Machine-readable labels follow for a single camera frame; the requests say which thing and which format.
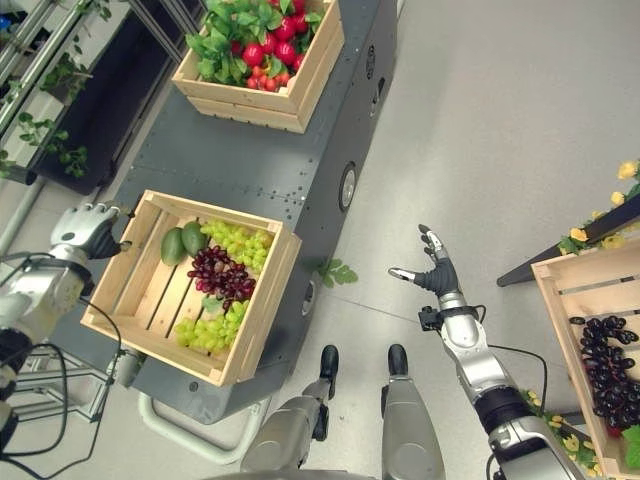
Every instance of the red radish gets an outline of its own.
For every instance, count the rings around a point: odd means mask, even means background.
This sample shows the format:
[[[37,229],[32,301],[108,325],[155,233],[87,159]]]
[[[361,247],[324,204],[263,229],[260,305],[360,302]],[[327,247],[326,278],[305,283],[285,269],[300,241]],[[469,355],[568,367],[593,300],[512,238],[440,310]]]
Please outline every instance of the red radish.
[[[255,67],[262,63],[264,54],[262,48],[257,43],[249,43],[242,53],[242,59],[250,67]]]
[[[309,30],[309,24],[304,19],[304,13],[300,15],[294,15],[293,17],[293,26],[296,29],[296,33],[306,33]]]
[[[296,59],[296,49],[290,43],[280,42],[276,47],[275,56],[288,66]]]
[[[293,61],[293,70],[300,70],[300,65],[302,65],[302,61],[304,60],[304,53],[300,53],[296,56],[296,59]]]
[[[293,9],[296,13],[304,13],[304,0],[293,0]]]
[[[282,23],[273,33],[281,42],[286,42],[296,34],[296,27],[292,17],[284,17]]]
[[[276,81],[273,78],[268,78],[264,84],[264,88],[267,92],[275,92],[277,88]]]
[[[241,57],[243,50],[244,49],[242,48],[242,44],[240,42],[238,42],[237,40],[231,41],[231,53],[233,53],[237,57]]]
[[[273,51],[276,49],[276,45],[278,44],[278,39],[275,37],[273,33],[267,32],[264,37],[264,43],[261,43],[262,52],[266,55],[271,55]]]

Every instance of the green grapes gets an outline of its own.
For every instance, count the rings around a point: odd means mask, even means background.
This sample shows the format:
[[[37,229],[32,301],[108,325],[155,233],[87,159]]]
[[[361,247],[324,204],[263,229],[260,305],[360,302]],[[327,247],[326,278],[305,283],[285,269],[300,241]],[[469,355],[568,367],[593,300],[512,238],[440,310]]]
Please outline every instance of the green grapes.
[[[256,274],[262,272],[273,242],[273,237],[266,231],[252,232],[246,227],[231,225],[221,220],[205,223],[200,231],[225,248],[236,263],[243,263]]]
[[[213,354],[221,353],[233,345],[248,307],[249,300],[236,301],[226,314],[218,315],[213,320],[195,323],[190,318],[182,319],[173,328],[177,344]]]

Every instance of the wooden crate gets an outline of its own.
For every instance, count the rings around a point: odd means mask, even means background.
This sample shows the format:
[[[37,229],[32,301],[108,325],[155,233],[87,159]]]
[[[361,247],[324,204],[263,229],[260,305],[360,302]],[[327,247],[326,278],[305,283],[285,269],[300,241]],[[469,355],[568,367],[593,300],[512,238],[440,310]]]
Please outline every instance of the wooden crate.
[[[164,234],[195,219],[222,220],[262,229],[273,236],[235,342],[229,351],[216,356],[182,347],[172,338],[174,324],[183,317],[201,318],[203,294],[186,275],[192,269],[190,258],[176,267],[160,260]],[[214,385],[251,378],[298,255],[300,239],[276,220],[147,190],[122,236],[125,240],[132,242],[131,248],[111,259],[91,299],[117,324],[123,342]],[[87,308],[81,323],[116,338],[109,323],[92,307]]]
[[[605,477],[640,479],[640,469],[628,468],[624,463],[625,440],[609,436],[604,420],[593,414],[591,387],[580,353],[584,327],[568,320],[572,316],[588,320],[616,314],[627,319],[626,328],[640,334],[640,241],[615,250],[554,258],[532,268]],[[625,355],[638,363],[627,373],[640,381],[640,344],[625,346],[611,339],[609,344],[623,347]]]
[[[338,0],[307,0],[307,5],[326,14],[286,91],[205,82],[198,74],[199,57],[191,49],[173,75],[173,83],[205,115],[304,133],[344,45]]]

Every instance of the red grapes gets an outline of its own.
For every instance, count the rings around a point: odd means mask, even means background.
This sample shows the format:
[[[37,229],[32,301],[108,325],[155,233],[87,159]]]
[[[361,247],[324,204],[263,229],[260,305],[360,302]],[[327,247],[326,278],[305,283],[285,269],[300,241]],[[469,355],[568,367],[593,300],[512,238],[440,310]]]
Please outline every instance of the red grapes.
[[[225,312],[234,300],[249,300],[256,287],[256,281],[249,277],[245,265],[231,260],[219,245],[200,250],[191,265],[193,270],[187,272],[187,276],[196,279],[196,290],[215,294],[218,300],[224,299]]]

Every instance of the robotic arm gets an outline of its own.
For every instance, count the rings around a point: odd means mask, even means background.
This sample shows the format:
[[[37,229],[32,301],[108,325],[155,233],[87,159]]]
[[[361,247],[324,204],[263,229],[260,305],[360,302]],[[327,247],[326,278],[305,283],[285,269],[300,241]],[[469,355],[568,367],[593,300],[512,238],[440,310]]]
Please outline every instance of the robotic arm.
[[[389,273],[438,297],[440,311],[425,307],[419,314],[420,323],[424,330],[440,333],[504,476],[517,480],[584,478],[489,349],[484,328],[475,309],[467,305],[444,245],[428,227],[420,225],[419,229],[435,268],[426,273],[391,268]]]
[[[18,423],[6,400],[33,346],[51,335],[58,319],[93,289],[88,261],[109,258],[129,247],[116,243],[111,233],[121,213],[120,208],[104,203],[69,209],[51,234],[48,254],[5,258],[25,260],[0,283],[4,289],[0,295],[0,454]]]

